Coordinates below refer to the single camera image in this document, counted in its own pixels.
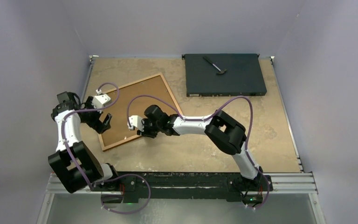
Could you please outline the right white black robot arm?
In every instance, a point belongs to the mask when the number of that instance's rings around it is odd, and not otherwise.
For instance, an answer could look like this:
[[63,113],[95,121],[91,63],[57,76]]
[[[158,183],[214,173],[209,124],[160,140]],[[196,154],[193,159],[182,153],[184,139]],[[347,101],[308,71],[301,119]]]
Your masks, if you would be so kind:
[[158,133],[167,136],[205,135],[221,152],[233,157],[247,189],[254,190],[262,182],[262,170],[248,150],[245,127],[223,110],[207,116],[188,117],[168,115],[159,106],[151,105],[145,109],[143,118],[129,116],[127,126],[129,130],[136,130],[137,135],[148,138],[156,138]]

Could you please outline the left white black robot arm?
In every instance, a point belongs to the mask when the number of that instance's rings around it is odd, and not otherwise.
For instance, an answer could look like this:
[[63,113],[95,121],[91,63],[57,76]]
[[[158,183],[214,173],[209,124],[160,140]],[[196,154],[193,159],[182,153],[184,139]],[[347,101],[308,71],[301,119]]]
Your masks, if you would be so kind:
[[48,157],[53,172],[69,193],[86,186],[102,184],[114,191],[120,186],[120,178],[109,163],[101,164],[83,142],[80,127],[87,124],[98,134],[110,129],[112,115],[103,121],[103,109],[113,104],[107,94],[97,90],[82,103],[76,93],[62,92],[57,95],[58,105],[52,110],[51,118],[58,128],[58,144],[55,153]]

